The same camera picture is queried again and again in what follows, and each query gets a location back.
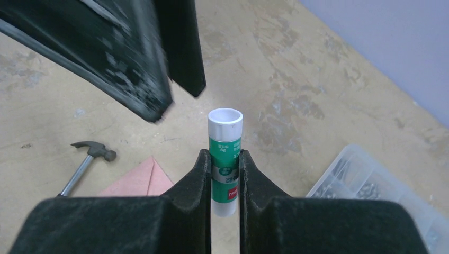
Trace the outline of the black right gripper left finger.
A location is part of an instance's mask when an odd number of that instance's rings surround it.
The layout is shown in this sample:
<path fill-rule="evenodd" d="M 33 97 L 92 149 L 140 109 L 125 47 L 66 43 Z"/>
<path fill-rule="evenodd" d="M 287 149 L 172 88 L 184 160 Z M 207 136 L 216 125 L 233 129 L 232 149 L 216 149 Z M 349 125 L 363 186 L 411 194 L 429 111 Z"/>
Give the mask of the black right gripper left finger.
<path fill-rule="evenodd" d="M 160 196 L 46 199 L 10 253 L 210 253 L 210 170 L 203 149 Z"/>

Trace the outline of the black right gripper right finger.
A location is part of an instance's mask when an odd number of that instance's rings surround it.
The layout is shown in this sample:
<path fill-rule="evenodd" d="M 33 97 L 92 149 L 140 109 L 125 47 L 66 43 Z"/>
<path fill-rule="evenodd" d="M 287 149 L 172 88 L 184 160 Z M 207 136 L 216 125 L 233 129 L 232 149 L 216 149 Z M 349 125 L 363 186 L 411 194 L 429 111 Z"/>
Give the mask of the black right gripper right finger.
<path fill-rule="evenodd" d="M 389 201 L 292 197 L 239 156 L 241 253 L 426 253 L 409 213 Z"/>

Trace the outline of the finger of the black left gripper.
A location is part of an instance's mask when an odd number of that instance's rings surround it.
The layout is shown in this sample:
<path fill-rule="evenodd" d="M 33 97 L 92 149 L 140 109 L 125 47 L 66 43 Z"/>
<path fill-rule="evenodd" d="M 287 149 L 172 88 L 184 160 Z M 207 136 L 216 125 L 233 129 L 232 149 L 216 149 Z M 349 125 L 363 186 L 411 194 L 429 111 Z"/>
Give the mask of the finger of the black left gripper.
<path fill-rule="evenodd" d="M 1 32 L 147 122 L 172 104 L 152 1 L 1 1 Z"/>
<path fill-rule="evenodd" d="M 169 77 L 193 97 L 206 88 L 194 0 L 156 0 Z"/>

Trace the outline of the black handled hammer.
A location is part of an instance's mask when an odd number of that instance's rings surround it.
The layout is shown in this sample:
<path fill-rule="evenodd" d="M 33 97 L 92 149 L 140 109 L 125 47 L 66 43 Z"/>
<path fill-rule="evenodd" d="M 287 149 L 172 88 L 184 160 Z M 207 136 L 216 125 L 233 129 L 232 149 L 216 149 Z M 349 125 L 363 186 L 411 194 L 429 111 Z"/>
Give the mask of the black handled hammer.
<path fill-rule="evenodd" d="M 117 157 L 117 153 L 114 150 L 110 150 L 106 145 L 95 141 L 75 142 L 71 146 L 77 149 L 87 147 L 87 155 L 56 197 L 68 197 L 94 159 L 101 157 L 107 162 L 112 162 Z"/>

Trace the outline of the white green glue stick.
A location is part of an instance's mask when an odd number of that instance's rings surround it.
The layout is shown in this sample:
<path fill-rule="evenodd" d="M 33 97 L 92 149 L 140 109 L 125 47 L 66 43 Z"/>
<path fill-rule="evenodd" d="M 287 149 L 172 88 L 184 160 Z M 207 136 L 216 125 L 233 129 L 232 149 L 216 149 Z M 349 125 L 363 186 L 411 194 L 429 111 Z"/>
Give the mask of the white green glue stick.
<path fill-rule="evenodd" d="M 233 108 L 217 108 L 208 114 L 211 156 L 211 207 L 220 217 L 235 213 L 239 187 L 239 155 L 243 114 Z"/>

